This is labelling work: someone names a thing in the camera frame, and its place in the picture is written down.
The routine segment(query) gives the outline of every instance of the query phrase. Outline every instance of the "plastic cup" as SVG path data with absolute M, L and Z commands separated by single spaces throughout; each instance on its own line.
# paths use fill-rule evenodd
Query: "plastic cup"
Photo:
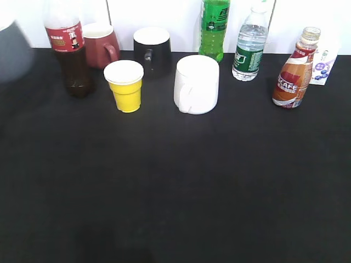
M 115 61 L 105 67 L 105 79 L 120 111 L 131 113 L 140 108 L 143 75 L 142 65 L 132 60 Z

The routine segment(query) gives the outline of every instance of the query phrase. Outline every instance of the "bottle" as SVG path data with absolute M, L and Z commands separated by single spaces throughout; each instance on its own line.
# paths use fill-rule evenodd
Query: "bottle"
M 298 107 L 312 77 L 313 56 L 317 49 L 320 30 L 306 27 L 296 50 L 282 68 L 273 92 L 274 104 L 284 108 Z
M 228 24 L 230 0 L 203 0 L 200 55 L 220 62 Z
M 82 25 L 70 0 L 47 0 L 44 26 L 68 93 L 83 98 L 95 87 L 86 62 Z
M 255 4 L 240 28 L 232 67 L 233 76 L 240 81 L 251 81 L 257 76 L 268 36 L 266 12 L 265 0 Z

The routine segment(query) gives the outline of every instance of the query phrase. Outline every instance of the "mug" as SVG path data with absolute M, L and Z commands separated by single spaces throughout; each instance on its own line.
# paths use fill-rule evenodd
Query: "mug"
M 13 17 L 5 12 L 0 14 L 0 83 L 22 77 L 33 61 L 34 50 Z
M 218 99 L 219 66 L 210 57 L 192 55 L 177 63 L 174 103 L 183 113 L 204 114 Z
M 145 27 L 134 33 L 134 59 L 146 77 L 159 77 L 171 70 L 171 40 L 167 30 Z
M 105 68 L 120 58 L 120 48 L 111 25 L 92 23 L 84 25 L 82 30 L 90 67 Z

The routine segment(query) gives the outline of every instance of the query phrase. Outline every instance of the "soda bottle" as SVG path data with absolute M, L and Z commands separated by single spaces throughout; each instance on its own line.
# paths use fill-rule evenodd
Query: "soda bottle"
M 200 55 L 220 62 L 227 30 L 230 0 L 203 0 Z
M 78 10 L 70 0 L 47 0 L 44 26 L 52 49 L 60 63 L 65 88 L 77 98 L 95 87 L 86 62 L 86 49 Z

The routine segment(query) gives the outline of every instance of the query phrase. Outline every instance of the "dark liquid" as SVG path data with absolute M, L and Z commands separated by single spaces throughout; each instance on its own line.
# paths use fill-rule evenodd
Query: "dark liquid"
M 61 65 L 65 88 L 71 96 L 83 98 L 95 90 L 86 61 L 86 48 L 75 52 L 55 52 Z

